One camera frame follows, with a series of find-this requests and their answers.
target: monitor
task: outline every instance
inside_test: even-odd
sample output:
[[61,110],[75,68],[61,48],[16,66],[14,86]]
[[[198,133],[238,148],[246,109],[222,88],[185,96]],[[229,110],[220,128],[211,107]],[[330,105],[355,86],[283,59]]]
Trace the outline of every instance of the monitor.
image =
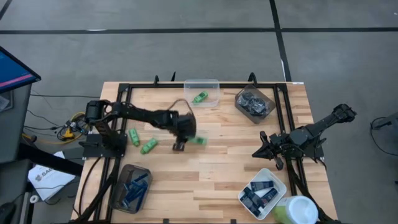
[[40,81],[32,69],[0,47],[0,93]]

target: gray floor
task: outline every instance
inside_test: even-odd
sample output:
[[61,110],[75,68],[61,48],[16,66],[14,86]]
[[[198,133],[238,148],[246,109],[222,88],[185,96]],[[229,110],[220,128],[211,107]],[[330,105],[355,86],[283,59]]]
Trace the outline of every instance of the gray floor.
[[[398,27],[397,1],[277,0],[282,27]],[[0,30],[272,27],[268,1],[260,0],[13,0]],[[377,149],[369,122],[398,111],[398,32],[283,34],[293,81],[305,82],[314,120],[347,103],[358,112],[350,124],[324,133],[328,177],[338,216],[347,223],[395,223],[397,158]],[[0,45],[43,78],[40,94],[99,95],[105,81],[217,78],[283,81],[274,33],[0,35]],[[29,109],[62,124],[85,108],[81,98],[31,98]],[[26,125],[47,127],[27,115]],[[375,133],[398,153],[397,136]],[[77,144],[39,145],[78,157]],[[39,203],[34,223],[67,222],[76,192],[71,185],[56,205]]]

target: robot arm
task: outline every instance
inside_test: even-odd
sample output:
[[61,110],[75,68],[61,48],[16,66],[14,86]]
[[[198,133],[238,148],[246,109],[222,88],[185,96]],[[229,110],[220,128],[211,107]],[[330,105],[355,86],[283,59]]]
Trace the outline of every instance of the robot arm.
[[112,130],[108,123],[118,118],[133,119],[147,122],[155,128],[166,129],[177,137],[173,150],[183,151],[184,144],[189,137],[196,135],[196,120],[192,113],[179,115],[177,111],[156,110],[149,111],[137,108],[127,102],[109,102],[108,100],[90,101],[86,107],[86,122],[95,126],[102,135],[103,144],[107,148],[117,147],[119,134]]
[[318,150],[318,148],[326,141],[326,139],[320,139],[324,130],[336,123],[351,122],[354,120],[355,115],[355,111],[349,106],[340,104],[333,109],[330,115],[315,124],[299,127],[290,134],[273,134],[269,136],[270,141],[268,141],[265,132],[261,131],[260,139],[262,146],[252,157],[273,159],[276,162],[278,170],[283,169],[284,166],[278,154],[290,157],[302,157],[305,154],[314,159],[321,158],[323,157],[323,151]]

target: wooden table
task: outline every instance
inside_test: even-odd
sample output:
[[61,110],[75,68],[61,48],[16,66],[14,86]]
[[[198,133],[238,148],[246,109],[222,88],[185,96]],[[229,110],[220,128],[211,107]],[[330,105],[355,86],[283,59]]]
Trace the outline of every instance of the wooden table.
[[[104,83],[101,99],[116,101],[119,84]],[[287,83],[287,87],[295,126],[313,123],[305,86]],[[286,169],[277,171],[274,161],[251,157],[261,146],[260,131],[265,131],[268,135],[280,133],[277,112],[274,110],[261,124],[253,124],[234,107],[235,94],[240,90],[221,89],[217,107],[193,108],[197,119],[197,134],[207,137],[208,144],[197,146],[187,143],[185,152],[173,152],[171,147],[175,138],[167,131],[153,128],[147,123],[127,122],[127,129],[137,129],[141,145],[152,137],[159,140],[159,145],[149,154],[141,155],[140,147],[133,146],[129,141],[126,155],[121,159],[120,170],[126,164],[142,166],[152,172],[154,181],[144,209],[135,215],[113,210],[112,223],[161,223],[164,218],[169,218],[170,223],[229,223],[231,219],[236,219],[238,223],[257,223],[259,221],[239,202],[238,192],[262,168],[268,168],[278,176],[287,186],[285,196],[290,196]],[[274,100],[272,89],[260,90]],[[132,91],[131,103],[147,110],[157,110],[166,109],[178,98],[183,98],[183,88],[136,88]],[[289,130],[282,93],[279,98],[286,130]],[[188,111],[183,103],[175,109],[180,113]],[[85,180],[94,161],[95,159],[85,161],[81,180]],[[103,161],[101,159],[97,163],[89,176],[82,210],[98,192]],[[326,214],[337,218],[325,168],[310,159],[304,159],[303,163],[310,193]],[[83,181],[78,189],[76,208],[82,185]],[[103,200],[100,219],[105,218],[108,197],[109,191]],[[76,218],[76,213],[73,213],[72,218]],[[275,221],[270,214],[261,223]]]

